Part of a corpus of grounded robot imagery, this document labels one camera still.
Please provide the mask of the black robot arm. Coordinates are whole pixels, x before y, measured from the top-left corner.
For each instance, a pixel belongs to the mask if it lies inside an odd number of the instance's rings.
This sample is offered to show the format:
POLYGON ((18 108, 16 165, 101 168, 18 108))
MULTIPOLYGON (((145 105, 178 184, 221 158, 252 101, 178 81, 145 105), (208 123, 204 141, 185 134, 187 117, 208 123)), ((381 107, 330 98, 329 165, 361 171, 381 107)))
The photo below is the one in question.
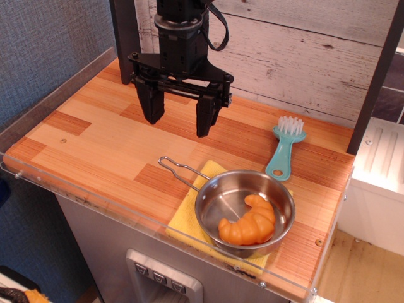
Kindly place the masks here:
POLYGON ((227 22, 212 1, 157 1, 158 54, 132 53, 132 82, 145 119, 155 124, 165 112, 166 92, 195 99, 196 134, 202 138, 215 125, 222 107, 228 107, 234 77, 212 65, 208 51, 222 51, 226 32, 215 47, 209 40, 209 15, 227 22))

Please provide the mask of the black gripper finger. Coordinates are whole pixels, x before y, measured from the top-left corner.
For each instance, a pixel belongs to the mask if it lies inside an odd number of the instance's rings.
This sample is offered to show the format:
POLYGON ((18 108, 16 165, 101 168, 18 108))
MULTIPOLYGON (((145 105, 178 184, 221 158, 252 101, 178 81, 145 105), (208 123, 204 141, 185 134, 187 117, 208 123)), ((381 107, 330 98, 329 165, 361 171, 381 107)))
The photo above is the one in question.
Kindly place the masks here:
POLYGON ((148 81, 141 76, 135 78, 135 87, 145 119, 156 124, 164 115, 164 92, 158 88, 157 81, 148 81))
POLYGON ((222 108, 220 86, 208 85, 205 92, 199 96, 196 104, 196 134, 199 138, 208 135, 210 128, 215 125, 218 113, 222 108))

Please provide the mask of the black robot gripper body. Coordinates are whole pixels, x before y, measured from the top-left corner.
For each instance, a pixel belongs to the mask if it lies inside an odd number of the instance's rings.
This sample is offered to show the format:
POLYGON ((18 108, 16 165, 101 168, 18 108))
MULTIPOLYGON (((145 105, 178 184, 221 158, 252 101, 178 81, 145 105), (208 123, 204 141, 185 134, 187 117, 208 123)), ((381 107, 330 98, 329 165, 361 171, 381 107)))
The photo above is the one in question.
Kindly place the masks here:
POLYGON ((158 28, 158 54, 134 52, 129 60, 133 64, 133 83, 141 76, 157 81, 160 91, 199 98, 208 85, 220 86, 222 106, 231 103, 230 84, 233 77, 208 61, 209 19, 195 18, 176 23, 155 18, 158 28))

